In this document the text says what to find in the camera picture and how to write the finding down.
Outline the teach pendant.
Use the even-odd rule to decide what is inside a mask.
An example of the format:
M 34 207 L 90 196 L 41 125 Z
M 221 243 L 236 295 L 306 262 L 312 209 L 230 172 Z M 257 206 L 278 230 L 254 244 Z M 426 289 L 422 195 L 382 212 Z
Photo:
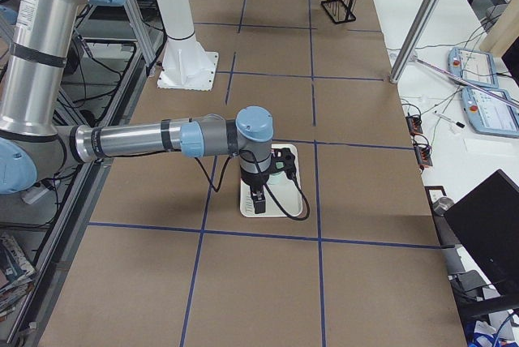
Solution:
M 448 54 L 448 70 L 482 88 L 499 88 L 494 58 L 490 53 L 454 47 Z
M 518 109 L 465 87 L 461 91 L 463 109 L 474 131 L 483 135 L 518 137 Z

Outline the orange connector block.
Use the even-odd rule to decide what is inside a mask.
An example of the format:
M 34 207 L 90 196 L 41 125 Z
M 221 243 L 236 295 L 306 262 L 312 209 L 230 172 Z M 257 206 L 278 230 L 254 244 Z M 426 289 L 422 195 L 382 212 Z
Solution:
M 421 116 L 419 114 L 407 114 L 405 120 L 411 136 L 418 167 L 421 170 L 431 168 L 433 166 L 431 159 L 432 147 L 428 138 L 423 134 Z

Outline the pale yellow bear tray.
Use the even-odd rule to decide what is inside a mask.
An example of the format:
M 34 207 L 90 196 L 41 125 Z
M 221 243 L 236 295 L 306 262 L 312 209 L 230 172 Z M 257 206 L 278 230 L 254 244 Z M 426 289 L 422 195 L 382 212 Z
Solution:
M 295 155 L 295 164 L 297 168 L 296 178 L 298 184 L 301 185 L 297 148 L 293 144 L 274 144 L 272 146 L 272 150 L 274 148 L 289 148 L 290 151 Z M 284 176 L 280 184 L 269 186 L 269 188 L 275 195 L 276 199 L 280 202 L 281 206 L 290 215 L 302 215 L 304 202 L 293 180 L 289 180 L 286 176 Z M 285 214 L 282 212 L 282 210 L 279 209 L 278 206 L 276 206 L 275 202 L 272 200 L 272 197 L 266 190 L 264 190 L 264 196 L 266 199 L 266 211 L 262 214 L 255 214 L 249 186 L 240 180 L 240 212 L 245 217 L 285 217 Z

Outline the near teach pendant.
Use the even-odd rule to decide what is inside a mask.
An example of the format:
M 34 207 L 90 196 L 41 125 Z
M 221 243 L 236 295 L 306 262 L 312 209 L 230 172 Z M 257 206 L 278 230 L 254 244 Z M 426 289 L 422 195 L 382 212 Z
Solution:
M 518 109 L 465 87 L 461 91 L 463 109 L 474 131 L 483 135 L 518 137 Z

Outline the black monitor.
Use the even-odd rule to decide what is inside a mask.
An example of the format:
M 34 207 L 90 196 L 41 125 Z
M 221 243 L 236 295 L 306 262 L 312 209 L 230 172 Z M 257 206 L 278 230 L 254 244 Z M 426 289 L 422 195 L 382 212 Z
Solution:
M 501 294 L 518 292 L 518 185 L 496 170 L 444 214 Z

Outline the aluminium frame post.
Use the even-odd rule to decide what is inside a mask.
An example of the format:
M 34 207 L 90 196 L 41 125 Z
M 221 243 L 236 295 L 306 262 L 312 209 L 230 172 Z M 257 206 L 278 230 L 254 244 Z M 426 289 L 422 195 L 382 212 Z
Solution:
M 399 54 L 397 55 L 397 59 L 392 66 L 389 75 L 389 81 L 391 83 L 397 84 L 401 78 L 438 2 L 439 0 L 422 0 L 414 21 L 411 24 L 410 30 L 408 31 Z

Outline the pale green cup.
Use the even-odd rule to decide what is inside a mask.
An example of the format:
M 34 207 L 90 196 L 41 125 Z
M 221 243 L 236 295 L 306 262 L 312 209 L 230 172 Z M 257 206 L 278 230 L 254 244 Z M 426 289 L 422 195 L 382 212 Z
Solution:
M 285 176 L 285 174 L 283 172 L 271 173 L 268 178 L 268 185 L 274 186 L 274 185 L 280 184 L 282 182 L 284 176 Z

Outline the litter grabber tool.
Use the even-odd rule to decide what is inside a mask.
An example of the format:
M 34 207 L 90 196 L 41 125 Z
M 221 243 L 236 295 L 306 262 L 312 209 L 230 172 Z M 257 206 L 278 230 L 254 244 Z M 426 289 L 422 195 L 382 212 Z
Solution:
M 512 108 L 515 108 L 515 109 L 518 109 L 518 103 L 514 102 L 512 99 L 508 99 L 508 98 L 505 98 L 505 97 L 502 97 L 502 96 L 498 96 L 495 94 L 496 90 L 489 90 L 487 88 L 483 88 L 483 87 L 480 87 L 476 84 L 473 84 L 471 83 L 470 81 L 468 80 L 465 80 L 463 79 L 462 77 L 459 77 L 459 76 L 456 76 L 454 75 L 453 73 L 449 72 L 449 71 L 445 71 L 433 64 L 430 64 L 429 62 L 425 62 L 423 61 L 422 59 L 418 58 L 417 56 L 412 56 L 410 58 L 410 61 L 411 62 L 415 62 L 417 64 L 420 64 L 422 66 L 425 66 L 425 67 L 428 67 L 430 69 L 432 69 L 434 72 L 437 72 L 437 73 L 440 73 L 441 75 L 445 75 L 447 76 L 448 78 L 450 78 L 451 80 L 459 83 L 459 84 L 462 84 L 462 85 L 465 85 L 467 87 L 470 87 L 472 89 L 475 89 L 475 90 L 478 90 L 484 94 L 487 94 L 488 96 L 498 100 L 498 101 L 501 101 L 503 103 L 505 103 L 507 106 L 510 106 Z

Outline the far teach pendant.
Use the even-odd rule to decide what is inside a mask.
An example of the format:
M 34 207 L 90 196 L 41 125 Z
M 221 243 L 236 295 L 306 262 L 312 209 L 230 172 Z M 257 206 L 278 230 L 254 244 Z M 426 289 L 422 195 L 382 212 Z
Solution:
M 499 88 L 494 58 L 490 53 L 454 47 L 448 54 L 448 70 L 482 88 Z

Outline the black marker pen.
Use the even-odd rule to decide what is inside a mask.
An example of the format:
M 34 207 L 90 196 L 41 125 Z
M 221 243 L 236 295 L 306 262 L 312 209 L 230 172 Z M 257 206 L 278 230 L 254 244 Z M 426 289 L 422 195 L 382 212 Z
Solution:
M 451 119 L 450 117 L 446 116 L 445 114 L 442 114 L 442 113 L 440 113 L 438 111 L 435 111 L 433 114 L 435 116 L 437 116 L 438 118 L 443 119 L 446 122 L 451 123 L 451 124 L 461 128 L 461 129 L 465 128 L 465 124 L 464 123 L 455 121 L 455 120 Z

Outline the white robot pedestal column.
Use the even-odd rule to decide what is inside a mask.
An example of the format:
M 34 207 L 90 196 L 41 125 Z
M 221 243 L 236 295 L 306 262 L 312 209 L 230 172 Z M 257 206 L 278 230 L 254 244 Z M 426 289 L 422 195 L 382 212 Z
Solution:
M 198 42 L 189 0 L 157 0 L 166 34 L 160 88 L 209 91 L 219 54 Z

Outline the metal cup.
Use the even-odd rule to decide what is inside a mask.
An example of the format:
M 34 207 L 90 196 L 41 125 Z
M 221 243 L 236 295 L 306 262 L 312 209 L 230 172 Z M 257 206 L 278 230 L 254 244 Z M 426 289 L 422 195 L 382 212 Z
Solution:
M 453 205 L 454 201 L 447 196 L 442 196 L 432 202 L 434 216 L 443 216 Z

